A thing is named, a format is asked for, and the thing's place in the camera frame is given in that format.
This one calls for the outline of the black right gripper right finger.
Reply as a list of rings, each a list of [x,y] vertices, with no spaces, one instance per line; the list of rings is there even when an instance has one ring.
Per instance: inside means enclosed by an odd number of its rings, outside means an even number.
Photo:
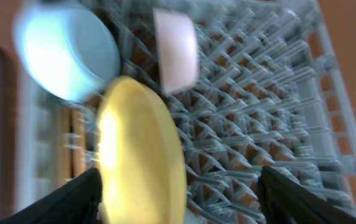
[[[262,167],[257,194],[267,223],[356,224],[355,217],[269,166]]]

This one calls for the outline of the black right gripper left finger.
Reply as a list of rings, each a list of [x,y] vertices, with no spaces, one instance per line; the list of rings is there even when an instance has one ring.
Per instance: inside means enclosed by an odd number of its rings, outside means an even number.
[[[93,167],[0,224],[96,223],[102,190],[100,171]]]

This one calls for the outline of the yellow plate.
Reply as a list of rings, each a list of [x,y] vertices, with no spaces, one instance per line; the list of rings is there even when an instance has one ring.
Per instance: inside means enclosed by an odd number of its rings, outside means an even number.
[[[183,223],[187,178],[170,112],[130,77],[107,89],[96,118],[105,223]]]

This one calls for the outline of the light blue bowl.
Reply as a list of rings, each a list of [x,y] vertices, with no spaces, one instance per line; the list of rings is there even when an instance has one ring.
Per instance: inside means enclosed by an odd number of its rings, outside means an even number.
[[[65,101],[84,102],[119,75],[115,39],[79,1],[26,1],[13,26],[14,46],[25,70]]]

